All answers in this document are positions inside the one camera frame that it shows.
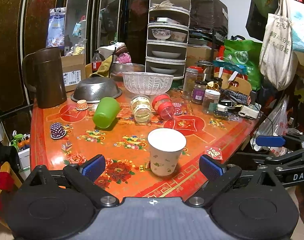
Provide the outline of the white paper cup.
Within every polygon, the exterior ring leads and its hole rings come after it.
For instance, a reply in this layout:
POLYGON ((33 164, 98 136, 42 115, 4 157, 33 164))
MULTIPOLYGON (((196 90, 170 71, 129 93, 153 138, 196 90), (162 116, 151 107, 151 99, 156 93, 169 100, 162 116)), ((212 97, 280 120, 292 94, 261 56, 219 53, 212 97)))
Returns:
POLYGON ((174 173, 180 155, 186 146, 185 136, 174 129, 157 128, 148 134, 151 171, 165 177, 174 173))

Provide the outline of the small purple dotted cup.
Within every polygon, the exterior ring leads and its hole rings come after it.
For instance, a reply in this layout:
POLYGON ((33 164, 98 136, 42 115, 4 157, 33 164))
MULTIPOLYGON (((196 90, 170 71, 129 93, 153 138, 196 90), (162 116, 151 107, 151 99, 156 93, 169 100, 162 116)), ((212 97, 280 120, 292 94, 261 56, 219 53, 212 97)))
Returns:
POLYGON ((51 139, 61 139, 66 135, 63 125, 60 122, 56 122, 50 125, 50 137, 51 139))

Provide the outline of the green plastic cup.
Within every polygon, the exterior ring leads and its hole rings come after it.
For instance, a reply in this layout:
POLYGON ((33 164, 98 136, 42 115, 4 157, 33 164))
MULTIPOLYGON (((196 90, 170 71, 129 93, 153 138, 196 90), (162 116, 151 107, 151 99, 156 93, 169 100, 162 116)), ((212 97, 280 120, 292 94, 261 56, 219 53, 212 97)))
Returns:
POLYGON ((104 97, 98 103, 93 116, 93 122, 98 128, 108 128, 113 123, 120 110, 120 104, 116 99, 104 97))

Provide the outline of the small red dotted cup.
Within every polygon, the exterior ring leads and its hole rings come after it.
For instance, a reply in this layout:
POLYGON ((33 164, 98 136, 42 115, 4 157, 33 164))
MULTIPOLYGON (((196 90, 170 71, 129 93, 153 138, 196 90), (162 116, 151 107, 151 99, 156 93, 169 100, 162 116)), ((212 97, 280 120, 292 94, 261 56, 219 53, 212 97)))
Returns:
POLYGON ((181 115, 182 114, 182 105, 181 105, 181 103, 174 102, 173 106, 174 106, 174 109, 175 109, 175 115, 181 115))

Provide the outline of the clear cup yellow band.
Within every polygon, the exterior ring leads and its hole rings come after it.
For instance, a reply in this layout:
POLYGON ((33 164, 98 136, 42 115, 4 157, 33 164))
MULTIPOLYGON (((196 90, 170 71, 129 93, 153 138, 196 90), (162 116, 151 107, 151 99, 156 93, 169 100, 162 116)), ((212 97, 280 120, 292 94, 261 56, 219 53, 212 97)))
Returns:
POLYGON ((151 120, 152 110, 149 97, 136 95, 131 99, 130 109, 137 123, 148 123, 151 120))

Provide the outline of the green toy figure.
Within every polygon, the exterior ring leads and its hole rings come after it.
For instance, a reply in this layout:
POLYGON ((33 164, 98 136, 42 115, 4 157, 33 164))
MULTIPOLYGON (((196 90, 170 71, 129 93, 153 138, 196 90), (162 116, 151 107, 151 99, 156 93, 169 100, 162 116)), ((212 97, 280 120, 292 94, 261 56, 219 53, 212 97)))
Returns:
POLYGON ((12 140, 9 142, 9 146, 13 146, 17 152, 30 148, 30 134, 17 133, 16 130, 12 133, 12 140))

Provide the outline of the small jar purple label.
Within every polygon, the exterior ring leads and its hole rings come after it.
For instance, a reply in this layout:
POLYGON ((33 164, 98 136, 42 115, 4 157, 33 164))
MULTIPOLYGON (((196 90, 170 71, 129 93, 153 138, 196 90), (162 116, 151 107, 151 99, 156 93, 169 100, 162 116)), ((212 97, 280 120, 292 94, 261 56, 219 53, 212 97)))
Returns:
POLYGON ((204 94, 205 94, 205 90, 206 90, 206 85, 207 82, 206 81, 196 81, 193 91, 192 91, 192 102, 201 105, 203 98, 204 98, 204 94))

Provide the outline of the tall glass jar red lid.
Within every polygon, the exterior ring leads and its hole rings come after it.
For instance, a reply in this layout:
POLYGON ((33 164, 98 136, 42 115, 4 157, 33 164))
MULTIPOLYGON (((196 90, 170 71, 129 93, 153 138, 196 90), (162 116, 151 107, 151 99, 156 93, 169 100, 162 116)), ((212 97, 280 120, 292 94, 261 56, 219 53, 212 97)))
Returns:
POLYGON ((198 78, 198 70, 195 68, 188 67, 185 71, 183 91, 181 95, 183 99, 191 100, 192 91, 197 78, 198 78))

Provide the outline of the cardboard box with label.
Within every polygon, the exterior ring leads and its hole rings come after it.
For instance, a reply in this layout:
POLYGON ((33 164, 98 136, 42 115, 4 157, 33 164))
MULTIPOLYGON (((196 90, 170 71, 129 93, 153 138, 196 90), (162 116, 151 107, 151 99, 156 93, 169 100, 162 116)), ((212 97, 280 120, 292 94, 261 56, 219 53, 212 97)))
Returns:
POLYGON ((61 62, 65 90, 71 92, 86 78, 84 54, 61 57, 61 62))

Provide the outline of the steel mixing bowl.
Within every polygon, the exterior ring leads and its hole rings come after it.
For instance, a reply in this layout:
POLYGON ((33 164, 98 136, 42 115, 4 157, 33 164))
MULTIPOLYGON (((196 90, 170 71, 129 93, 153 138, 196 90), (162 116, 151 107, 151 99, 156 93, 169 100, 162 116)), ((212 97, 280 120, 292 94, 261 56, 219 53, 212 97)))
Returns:
POLYGON ((136 63, 113 63, 110 67, 110 78, 115 81, 123 81, 124 72, 145 72, 145 65, 136 63))

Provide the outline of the brown plastic pitcher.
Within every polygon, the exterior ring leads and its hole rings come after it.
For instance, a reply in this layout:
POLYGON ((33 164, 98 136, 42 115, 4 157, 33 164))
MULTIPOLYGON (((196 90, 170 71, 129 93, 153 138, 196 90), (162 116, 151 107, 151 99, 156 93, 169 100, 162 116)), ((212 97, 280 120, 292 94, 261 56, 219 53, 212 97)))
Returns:
POLYGON ((39 108, 55 107, 67 100, 60 48, 43 48, 26 55, 22 73, 25 87, 35 93, 39 108))

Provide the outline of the cola bottle red label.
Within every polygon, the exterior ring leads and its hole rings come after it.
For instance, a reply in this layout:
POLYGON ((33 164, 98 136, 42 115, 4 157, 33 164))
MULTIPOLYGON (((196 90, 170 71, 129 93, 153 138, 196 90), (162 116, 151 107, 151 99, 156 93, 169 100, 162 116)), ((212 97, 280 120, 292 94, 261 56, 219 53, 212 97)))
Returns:
POLYGON ((92 72, 93 73, 96 72, 99 69, 100 65, 102 64, 102 58, 100 56, 100 52, 99 52, 98 49, 95 51, 95 53, 92 57, 91 64, 92 64, 92 72))

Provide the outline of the beige canvas tote bag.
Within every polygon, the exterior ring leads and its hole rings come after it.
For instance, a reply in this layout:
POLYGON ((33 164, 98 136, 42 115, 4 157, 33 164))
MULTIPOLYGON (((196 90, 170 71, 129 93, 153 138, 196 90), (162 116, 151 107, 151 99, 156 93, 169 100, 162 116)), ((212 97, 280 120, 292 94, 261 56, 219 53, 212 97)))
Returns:
POLYGON ((259 58, 261 74, 277 90, 286 89, 294 79, 298 58, 292 50, 291 0, 279 0, 275 13, 268 14, 259 58))

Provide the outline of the blue white snack bag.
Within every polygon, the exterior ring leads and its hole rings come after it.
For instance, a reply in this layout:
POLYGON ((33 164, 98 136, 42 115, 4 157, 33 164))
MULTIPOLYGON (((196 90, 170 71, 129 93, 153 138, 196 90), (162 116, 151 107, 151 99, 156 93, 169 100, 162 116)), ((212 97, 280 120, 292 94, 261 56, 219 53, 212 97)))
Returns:
POLYGON ((66 7, 49 10, 48 34, 46 47, 64 48, 66 7))

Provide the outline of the blue floral porcelain bowl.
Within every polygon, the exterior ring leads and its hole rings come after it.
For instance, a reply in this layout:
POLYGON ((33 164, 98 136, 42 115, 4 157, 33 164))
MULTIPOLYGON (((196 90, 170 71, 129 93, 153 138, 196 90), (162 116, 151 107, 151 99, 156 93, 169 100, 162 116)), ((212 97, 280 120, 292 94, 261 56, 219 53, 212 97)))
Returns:
POLYGON ((166 29, 152 29, 151 32, 157 40, 168 40, 172 35, 172 31, 166 29))

